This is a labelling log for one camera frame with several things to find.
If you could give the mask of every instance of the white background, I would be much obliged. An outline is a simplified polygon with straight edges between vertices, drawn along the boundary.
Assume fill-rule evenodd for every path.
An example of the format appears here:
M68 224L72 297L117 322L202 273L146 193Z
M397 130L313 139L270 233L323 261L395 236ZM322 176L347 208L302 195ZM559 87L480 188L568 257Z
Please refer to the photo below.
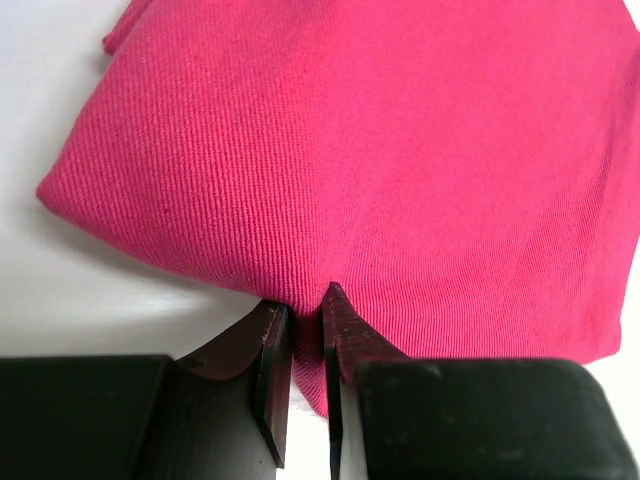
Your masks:
M0 1L0 356L179 356L258 301L131 260L46 213L34 197L108 64L101 39L126 3ZM640 0L627 0L627 5L640 24ZM636 255L621 351L589 368L604 386L637 457L639 315ZM297 391L287 448L287 469L279 479L329 478L326 424L310 413Z

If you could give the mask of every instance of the ribbed knit texture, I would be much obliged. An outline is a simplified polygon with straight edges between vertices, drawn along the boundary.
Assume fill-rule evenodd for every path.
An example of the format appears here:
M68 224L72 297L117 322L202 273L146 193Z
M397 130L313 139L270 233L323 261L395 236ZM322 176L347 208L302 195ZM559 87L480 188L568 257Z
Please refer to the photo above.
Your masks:
M326 414L330 281L411 356L614 353L640 232L621 0L134 0L38 188L144 262L287 303Z

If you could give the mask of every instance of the pink fabric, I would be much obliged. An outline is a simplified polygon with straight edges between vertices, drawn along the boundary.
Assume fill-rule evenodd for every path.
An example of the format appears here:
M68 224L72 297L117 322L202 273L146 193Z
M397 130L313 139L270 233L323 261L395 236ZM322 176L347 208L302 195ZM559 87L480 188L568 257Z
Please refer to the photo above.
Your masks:
M412 356L618 349L640 232L622 1L134 0L106 45L39 198L144 262L291 305L320 413L332 280Z

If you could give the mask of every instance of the folded garment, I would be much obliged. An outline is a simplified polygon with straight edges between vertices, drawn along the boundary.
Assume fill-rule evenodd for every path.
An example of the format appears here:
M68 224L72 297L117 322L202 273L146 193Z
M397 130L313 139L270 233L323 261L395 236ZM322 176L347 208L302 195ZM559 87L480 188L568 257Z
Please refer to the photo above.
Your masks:
M330 281L414 357L589 362L640 233L639 40L621 0L134 0L37 194L290 305L321 414Z

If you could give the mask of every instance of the white table surface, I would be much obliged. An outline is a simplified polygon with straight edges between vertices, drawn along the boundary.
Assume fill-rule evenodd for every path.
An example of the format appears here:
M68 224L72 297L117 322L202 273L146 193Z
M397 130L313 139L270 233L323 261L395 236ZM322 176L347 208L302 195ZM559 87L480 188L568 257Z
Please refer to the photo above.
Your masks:
M104 72L108 58L100 41L126 3L0 1L0 356L179 356L258 301L125 257L54 218L34 197ZM627 5L640 24L640 0L627 0ZM639 316L636 255L622 316L622 348L589 368L604 386L637 457ZM328 452L326 423L294 391L287 469L278 478L328 479Z

